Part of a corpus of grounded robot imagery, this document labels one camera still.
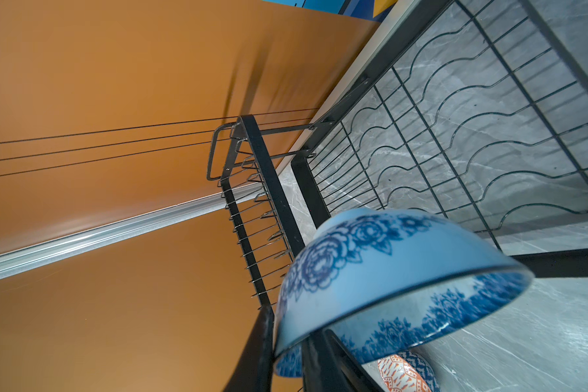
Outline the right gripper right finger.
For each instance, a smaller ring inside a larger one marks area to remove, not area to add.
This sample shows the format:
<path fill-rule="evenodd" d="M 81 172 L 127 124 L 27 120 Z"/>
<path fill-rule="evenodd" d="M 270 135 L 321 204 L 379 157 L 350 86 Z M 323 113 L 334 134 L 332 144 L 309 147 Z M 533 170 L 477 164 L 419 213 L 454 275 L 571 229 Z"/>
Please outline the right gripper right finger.
<path fill-rule="evenodd" d="M 302 342 L 303 390 L 382 392 L 331 329 L 311 333 Z"/>

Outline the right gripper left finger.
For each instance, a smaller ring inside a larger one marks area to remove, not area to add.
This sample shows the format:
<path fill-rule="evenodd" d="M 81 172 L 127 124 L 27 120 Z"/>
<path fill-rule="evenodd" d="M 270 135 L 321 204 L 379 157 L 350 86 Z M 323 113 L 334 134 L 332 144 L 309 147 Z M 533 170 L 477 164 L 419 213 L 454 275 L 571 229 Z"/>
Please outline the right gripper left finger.
<path fill-rule="evenodd" d="M 273 336 L 274 311 L 270 305 L 263 305 L 224 391 L 271 391 Z"/>

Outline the red orange patterned bowl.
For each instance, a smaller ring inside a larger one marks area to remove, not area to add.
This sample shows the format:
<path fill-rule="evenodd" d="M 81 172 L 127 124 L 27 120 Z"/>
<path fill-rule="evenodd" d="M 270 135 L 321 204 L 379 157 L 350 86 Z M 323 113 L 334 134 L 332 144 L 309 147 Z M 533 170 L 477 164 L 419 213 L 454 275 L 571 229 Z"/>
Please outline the red orange patterned bowl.
<path fill-rule="evenodd" d="M 434 369 L 422 356 L 412 351 L 404 351 L 379 359 L 377 368 L 388 391 L 440 391 Z"/>

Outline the blue floral bowl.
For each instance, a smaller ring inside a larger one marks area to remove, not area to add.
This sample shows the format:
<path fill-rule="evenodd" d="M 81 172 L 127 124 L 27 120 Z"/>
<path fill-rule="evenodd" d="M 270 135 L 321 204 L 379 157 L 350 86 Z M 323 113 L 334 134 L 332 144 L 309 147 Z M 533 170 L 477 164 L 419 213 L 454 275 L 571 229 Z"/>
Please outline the blue floral bowl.
<path fill-rule="evenodd" d="M 447 336 L 521 296 L 533 272 L 456 223 L 356 208 L 325 221 L 282 282 L 274 371 L 302 375 L 302 344 L 330 330 L 361 364 Z"/>

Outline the black wire dish rack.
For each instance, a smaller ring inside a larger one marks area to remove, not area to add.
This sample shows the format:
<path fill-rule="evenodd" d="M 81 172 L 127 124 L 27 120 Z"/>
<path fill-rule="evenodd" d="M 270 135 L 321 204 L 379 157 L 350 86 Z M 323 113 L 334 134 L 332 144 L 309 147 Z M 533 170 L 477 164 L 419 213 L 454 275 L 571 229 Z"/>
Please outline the black wire dish rack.
<path fill-rule="evenodd" d="M 588 278 L 588 1 L 414 1 L 355 79 L 285 127 L 218 127 L 207 165 L 261 305 L 357 207 L 455 221 L 539 279 Z"/>

